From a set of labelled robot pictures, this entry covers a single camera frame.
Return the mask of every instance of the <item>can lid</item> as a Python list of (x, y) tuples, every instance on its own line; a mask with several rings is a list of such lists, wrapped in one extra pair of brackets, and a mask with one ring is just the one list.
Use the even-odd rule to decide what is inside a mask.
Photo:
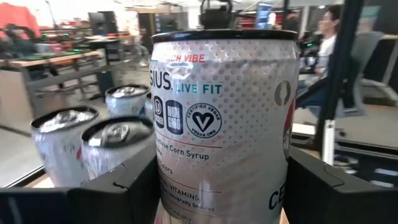
[(33, 130), (49, 133), (72, 128), (81, 123), (89, 122), (98, 116), (98, 111), (87, 106), (77, 106), (53, 111), (33, 120), (30, 124)]
[(135, 144), (153, 132), (152, 123), (135, 116), (104, 120), (88, 128), (81, 136), (89, 146), (116, 148)]
[(135, 97), (147, 94), (149, 92), (149, 87), (145, 85), (124, 85), (116, 88), (111, 88), (106, 91), (106, 96), (111, 96), (113, 98), (125, 98), (125, 97)]
[(296, 40), (297, 33), (287, 30), (190, 30), (168, 32), (152, 36), (153, 43), (181, 40), (211, 40), (211, 39), (269, 39)]

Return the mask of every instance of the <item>computer monitor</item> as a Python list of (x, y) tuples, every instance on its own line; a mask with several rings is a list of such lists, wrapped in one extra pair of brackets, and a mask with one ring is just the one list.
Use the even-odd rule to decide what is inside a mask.
[(90, 18), (91, 28), (93, 29), (93, 35), (106, 34), (105, 15), (101, 12), (89, 12), (88, 17)]
[(272, 5), (259, 2), (257, 4), (257, 13), (254, 27), (256, 29), (268, 29), (268, 19), (271, 13)]

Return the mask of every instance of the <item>silver energy drink can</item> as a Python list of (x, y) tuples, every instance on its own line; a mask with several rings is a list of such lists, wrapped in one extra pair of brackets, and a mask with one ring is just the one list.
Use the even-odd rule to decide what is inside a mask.
[(145, 116), (151, 121), (154, 120), (154, 102), (152, 101), (151, 93), (147, 95), (147, 99), (145, 101)]
[(98, 118), (87, 106), (46, 114), (30, 124), (44, 167), (56, 187), (78, 187), (89, 180), (81, 159), (81, 134)]
[(165, 223), (279, 223), (299, 77), (295, 38), (281, 30), (152, 37)]
[(150, 89), (145, 85), (124, 85), (108, 89), (105, 93), (106, 107), (110, 116), (139, 115), (145, 106)]
[(141, 150), (155, 150), (151, 121), (121, 116), (101, 121), (81, 136), (83, 160), (90, 179), (102, 175)]

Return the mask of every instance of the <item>laboratory room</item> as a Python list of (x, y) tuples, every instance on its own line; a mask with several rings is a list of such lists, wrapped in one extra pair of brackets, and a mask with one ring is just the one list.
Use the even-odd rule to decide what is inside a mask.
[(397, 10), (0, 1), (0, 223), (398, 223)]

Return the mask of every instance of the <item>can rim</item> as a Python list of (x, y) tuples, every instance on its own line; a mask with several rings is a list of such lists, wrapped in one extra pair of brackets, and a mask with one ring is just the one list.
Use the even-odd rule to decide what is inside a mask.
[(289, 30), (190, 30), (167, 32), (152, 36), (154, 44), (181, 40), (211, 40), (211, 39), (266, 39), (266, 40), (296, 40), (297, 33)]
[[(113, 93), (114, 93), (116, 90), (118, 90), (118, 89), (120, 89), (120, 88), (123, 88), (123, 87), (143, 88), (143, 89), (146, 89), (146, 91), (145, 91), (145, 92), (142, 92), (142, 93), (139, 93), (139, 94), (135, 94), (135, 95), (126, 95), (126, 96), (122, 96), (122, 97), (114, 97), (114, 96), (113, 96)], [(113, 88), (110, 88), (110, 89), (106, 90), (106, 91), (105, 91), (105, 96), (106, 96), (106, 97), (111, 97), (111, 98), (120, 99), (120, 98), (130, 98), (130, 97), (142, 96), (142, 95), (148, 94), (148, 92), (150, 92), (150, 88), (149, 88), (149, 86), (147, 86), (147, 85), (127, 84), (127, 85), (117, 86), (117, 87), (113, 87)]]
[[(90, 119), (85, 120), (85, 121), (81, 121), (81, 122), (75, 123), (75, 124), (70, 125), (70, 126), (65, 126), (65, 127), (62, 127), (62, 128), (58, 128), (58, 129), (55, 129), (55, 130), (52, 130), (52, 131), (49, 131), (49, 132), (40, 131), (41, 125), (43, 125), (46, 121), (49, 121), (50, 119), (54, 118), (57, 114), (59, 114), (61, 112), (64, 112), (64, 111), (68, 111), (68, 110), (75, 110), (75, 111), (79, 111), (79, 112), (91, 112), (91, 113), (94, 114), (94, 116), (92, 118), (90, 118)], [(97, 118), (99, 115), (100, 115), (100, 112), (98, 112), (98, 110), (96, 110), (96, 109), (94, 109), (92, 107), (89, 107), (89, 106), (74, 106), (74, 107), (64, 108), (64, 109), (60, 109), (60, 110), (55, 110), (55, 111), (47, 113), (47, 114), (45, 114), (45, 115), (43, 115), (43, 116), (41, 116), (39, 118), (36, 118), (32, 122), (30, 122), (30, 128), (33, 131), (38, 131), (40, 133), (54, 133), (56, 131), (63, 131), (63, 130), (66, 130), (66, 129), (74, 128), (74, 127), (76, 127), (78, 125), (81, 125), (81, 124), (89, 123), (90, 121), (92, 121), (95, 118)]]
[[(81, 135), (81, 140), (83, 142), (83, 145), (87, 145), (90, 147), (103, 147), (103, 146), (91, 146), (88, 144), (88, 142), (98, 131), (103, 130), (109, 124), (122, 123), (122, 122), (135, 122), (135, 121), (140, 121), (144, 125), (150, 127), (150, 133), (148, 134), (148, 136), (146, 138), (141, 139), (138, 142), (134, 142), (134, 144), (145, 141), (147, 138), (152, 136), (152, 134), (154, 133), (155, 130), (154, 130), (153, 123), (149, 119), (142, 118), (139, 116), (120, 116), (120, 117), (108, 118), (106, 120), (99, 121), (99, 122), (95, 123), (94, 125), (90, 126), (89, 128), (87, 128), (86, 130), (84, 130), (83, 134)], [(127, 145), (128, 144), (119, 142), (119, 143), (110, 144), (109, 148), (123, 147), (123, 146), (127, 146)]]

